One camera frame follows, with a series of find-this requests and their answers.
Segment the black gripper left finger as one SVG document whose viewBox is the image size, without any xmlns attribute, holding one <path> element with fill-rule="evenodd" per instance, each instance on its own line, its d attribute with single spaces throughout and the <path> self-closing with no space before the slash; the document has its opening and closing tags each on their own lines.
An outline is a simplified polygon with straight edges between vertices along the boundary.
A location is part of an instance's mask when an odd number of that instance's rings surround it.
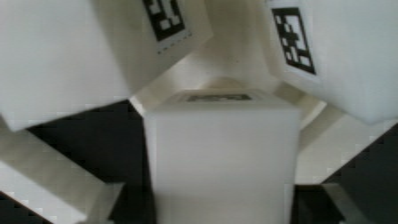
<svg viewBox="0 0 398 224">
<path fill-rule="evenodd" d="M 89 216 L 78 224 L 155 224 L 153 193 L 146 184 L 107 183 Z"/>
</svg>

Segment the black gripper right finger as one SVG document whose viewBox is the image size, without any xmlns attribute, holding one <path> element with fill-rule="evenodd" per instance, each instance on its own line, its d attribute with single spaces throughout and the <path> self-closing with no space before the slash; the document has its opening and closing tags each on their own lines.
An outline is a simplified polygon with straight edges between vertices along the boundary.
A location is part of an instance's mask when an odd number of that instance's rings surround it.
<svg viewBox="0 0 398 224">
<path fill-rule="evenodd" d="M 290 224 L 377 224 L 338 183 L 295 186 Z"/>
</svg>

